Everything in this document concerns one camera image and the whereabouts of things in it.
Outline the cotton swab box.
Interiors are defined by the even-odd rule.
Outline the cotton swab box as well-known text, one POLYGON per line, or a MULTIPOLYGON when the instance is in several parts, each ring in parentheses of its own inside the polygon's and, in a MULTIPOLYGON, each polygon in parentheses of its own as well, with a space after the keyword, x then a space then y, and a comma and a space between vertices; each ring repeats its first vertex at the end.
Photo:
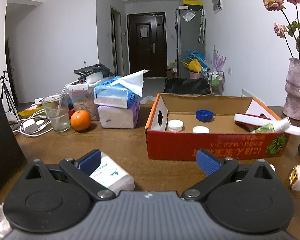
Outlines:
POLYGON ((121 191, 135 189, 134 178, 103 152, 101 152, 101 163, 90 178, 113 191, 117 196, 121 191))

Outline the white cube charger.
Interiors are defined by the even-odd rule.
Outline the white cube charger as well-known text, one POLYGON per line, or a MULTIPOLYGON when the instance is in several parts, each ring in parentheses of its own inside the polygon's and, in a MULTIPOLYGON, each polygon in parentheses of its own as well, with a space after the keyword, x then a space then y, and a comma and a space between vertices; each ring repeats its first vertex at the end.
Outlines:
POLYGON ((300 191, 300 165, 293 167, 289 173, 290 188, 294 191, 300 191))

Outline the green spray bottle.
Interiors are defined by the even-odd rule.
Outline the green spray bottle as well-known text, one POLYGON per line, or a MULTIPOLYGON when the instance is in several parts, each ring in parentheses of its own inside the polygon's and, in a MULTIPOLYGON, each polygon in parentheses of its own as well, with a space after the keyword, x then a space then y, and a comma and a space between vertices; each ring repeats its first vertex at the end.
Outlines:
POLYGON ((277 132, 283 132, 287 128, 289 128, 291 125, 289 117, 286 117, 281 120, 276 120, 270 124, 266 124, 262 127, 259 127, 250 133, 277 133, 277 132))

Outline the blue gear cap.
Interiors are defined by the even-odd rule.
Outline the blue gear cap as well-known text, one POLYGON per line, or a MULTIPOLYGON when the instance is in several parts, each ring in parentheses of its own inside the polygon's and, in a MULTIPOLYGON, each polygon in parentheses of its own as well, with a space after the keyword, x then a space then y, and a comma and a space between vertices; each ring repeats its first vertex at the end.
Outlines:
POLYGON ((196 111, 196 119, 201 122, 211 122, 213 120, 214 113, 209 110, 200 109, 196 111))

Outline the white spray bottle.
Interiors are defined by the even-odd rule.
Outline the white spray bottle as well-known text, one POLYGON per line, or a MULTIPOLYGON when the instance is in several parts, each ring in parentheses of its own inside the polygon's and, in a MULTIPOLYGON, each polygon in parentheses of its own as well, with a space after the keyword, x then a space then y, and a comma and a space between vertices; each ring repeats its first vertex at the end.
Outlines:
POLYGON ((270 164, 270 166, 271 166, 272 170, 273 170, 274 172, 276 172, 275 166, 274 166, 273 164, 270 164))

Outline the orange fruit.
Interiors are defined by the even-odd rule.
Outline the orange fruit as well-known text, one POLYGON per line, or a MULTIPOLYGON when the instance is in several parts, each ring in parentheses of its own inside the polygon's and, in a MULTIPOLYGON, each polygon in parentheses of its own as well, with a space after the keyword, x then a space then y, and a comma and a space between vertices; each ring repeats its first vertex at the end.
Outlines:
POLYGON ((92 123, 90 114, 85 110, 75 111, 70 118, 70 125, 75 131, 85 131, 92 123))

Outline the red cardboard box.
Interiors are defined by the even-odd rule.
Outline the red cardboard box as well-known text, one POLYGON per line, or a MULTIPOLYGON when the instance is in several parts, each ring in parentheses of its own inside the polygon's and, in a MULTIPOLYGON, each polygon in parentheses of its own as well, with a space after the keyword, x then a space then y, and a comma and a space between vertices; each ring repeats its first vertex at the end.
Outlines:
POLYGON ((159 93, 145 126, 149 159, 193 161, 205 149, 223 159, 279 157, 289 135, 253 133, 254 127, 236 123, 236 114, 280 119, 255 98, 159 93))

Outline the purple tissue pack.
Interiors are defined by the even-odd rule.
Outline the purple tissue pack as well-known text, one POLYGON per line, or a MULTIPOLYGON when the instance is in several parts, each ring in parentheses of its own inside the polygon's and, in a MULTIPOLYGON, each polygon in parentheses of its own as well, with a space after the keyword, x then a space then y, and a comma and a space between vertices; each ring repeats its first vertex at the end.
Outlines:
POLYGON ((99 106, 98 114, 102 128, 134 129, 138 122, 140 112, 140 99, 125 108, 99 106))

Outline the glass cup with straw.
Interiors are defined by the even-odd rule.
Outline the glass cup with straw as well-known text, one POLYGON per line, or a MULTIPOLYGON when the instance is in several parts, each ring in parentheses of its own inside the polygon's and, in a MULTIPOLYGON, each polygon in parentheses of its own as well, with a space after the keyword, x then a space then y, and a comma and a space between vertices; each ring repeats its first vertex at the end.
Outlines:
POLYGON ((57 133, 65 132, 70 128, 68 94, 65 86, 58 94, 47 96, 41 100, 46 116, 53 130, 57 133))

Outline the pink textured vase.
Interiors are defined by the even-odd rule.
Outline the pink textured vase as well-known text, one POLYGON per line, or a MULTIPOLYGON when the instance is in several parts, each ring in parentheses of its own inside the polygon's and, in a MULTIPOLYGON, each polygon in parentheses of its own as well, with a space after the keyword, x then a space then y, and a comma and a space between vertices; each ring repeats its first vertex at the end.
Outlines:
POLYGON ((285 91, 287 96, 283 113, 294 120, 300 120, 300 60, 294 57, 289 59, 285 91))

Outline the clear food container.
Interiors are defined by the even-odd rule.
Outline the clear food container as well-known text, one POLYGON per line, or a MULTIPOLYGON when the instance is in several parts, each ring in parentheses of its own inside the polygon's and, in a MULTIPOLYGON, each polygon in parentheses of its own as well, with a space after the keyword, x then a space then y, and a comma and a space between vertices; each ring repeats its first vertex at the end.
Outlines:
POLYGON ((79 83, 76 85, 68 85, 70 99, 75 111, 87 111, 93 121, 99 120, 98 105, 94 104, 94 88, 109 80, 108 77, 97 81, 96 83, 79 83))

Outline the blue tissue pack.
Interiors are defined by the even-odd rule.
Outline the blue tissue pack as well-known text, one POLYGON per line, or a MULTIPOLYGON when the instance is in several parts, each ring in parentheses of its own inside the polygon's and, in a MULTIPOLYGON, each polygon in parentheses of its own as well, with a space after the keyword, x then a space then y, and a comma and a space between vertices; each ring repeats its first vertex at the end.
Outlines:
POLYGON ((116 76, 94 88, 94 104, 116 108, 129 108, 142 97, 143 75, 149 70, 127 75, 116 76))

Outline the metal trolley rack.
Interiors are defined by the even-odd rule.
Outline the metal trolley rack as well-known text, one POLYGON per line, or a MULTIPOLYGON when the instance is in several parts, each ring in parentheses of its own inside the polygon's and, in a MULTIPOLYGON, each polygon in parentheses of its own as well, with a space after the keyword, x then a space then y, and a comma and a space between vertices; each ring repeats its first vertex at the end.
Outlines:
POLYGON ((223 95, 225 77, 223 71, 205 71, 203 77, 207 80, 213 95, 223 95))

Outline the black gadget on container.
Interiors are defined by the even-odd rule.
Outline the black gadget on container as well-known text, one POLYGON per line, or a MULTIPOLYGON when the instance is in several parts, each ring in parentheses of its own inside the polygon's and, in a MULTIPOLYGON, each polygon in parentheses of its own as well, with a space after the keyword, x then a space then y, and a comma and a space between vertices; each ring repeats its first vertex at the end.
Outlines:
POLYGON ((114 73, 101 63, 76 69, 74 74, 79 76, 78 81, 80 83, 96 83, 104 78, 114 76, 114 73))

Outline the grey refrigerator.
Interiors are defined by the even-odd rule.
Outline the grey refrigerator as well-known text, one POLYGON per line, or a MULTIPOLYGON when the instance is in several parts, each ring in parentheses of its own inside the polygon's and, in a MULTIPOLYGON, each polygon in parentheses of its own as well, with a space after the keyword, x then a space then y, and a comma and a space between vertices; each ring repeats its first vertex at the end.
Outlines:
POLYGON ((187 22, 183 15, 187 10, 177 9, 175 11, 176 20, 176 41, 177 41, 177 75, 178 78, 188 79, 189 70, 181 63, 183 59, 189 56, 188 50, 197 51, 205 55, 205 42, 199 40, 200 31, 200 11, 194 11, 194 18, 187 22))

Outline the dark brown door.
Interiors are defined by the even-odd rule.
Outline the dark brown door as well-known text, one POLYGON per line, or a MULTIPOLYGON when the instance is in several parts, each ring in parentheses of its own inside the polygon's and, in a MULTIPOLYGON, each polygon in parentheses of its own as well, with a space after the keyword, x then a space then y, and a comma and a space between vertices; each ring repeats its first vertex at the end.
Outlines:
POLYGON ((164 12, 130 14, 128 22, 131 73, 147 70, 147 78, 166 77, 167 42, 164 12))

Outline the yellow box on fridge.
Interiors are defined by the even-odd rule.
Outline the yellow box on fridge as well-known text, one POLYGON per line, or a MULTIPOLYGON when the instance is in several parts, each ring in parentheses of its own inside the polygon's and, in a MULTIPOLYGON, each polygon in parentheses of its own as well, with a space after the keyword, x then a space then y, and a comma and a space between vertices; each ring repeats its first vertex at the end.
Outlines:
POLYGON ((203 6, 203 3, 200 1, 191 1, 191 0, 183 0, 184 6, 203 6))

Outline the white board against wall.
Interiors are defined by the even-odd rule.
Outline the white board against wall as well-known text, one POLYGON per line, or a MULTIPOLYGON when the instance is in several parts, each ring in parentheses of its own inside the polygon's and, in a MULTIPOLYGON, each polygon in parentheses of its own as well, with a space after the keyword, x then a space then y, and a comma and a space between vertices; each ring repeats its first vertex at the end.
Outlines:
POLYGON ((246 89, 242 89, 241 96, 242 97, 246 97, 246 98, 255 98, 255 99, 257 99, 257 100, 259 100, 260 102, 263 103, 263 101, 261 99, 259 99, 257 96, 255 96, 254 94, 250 93, 246 89))

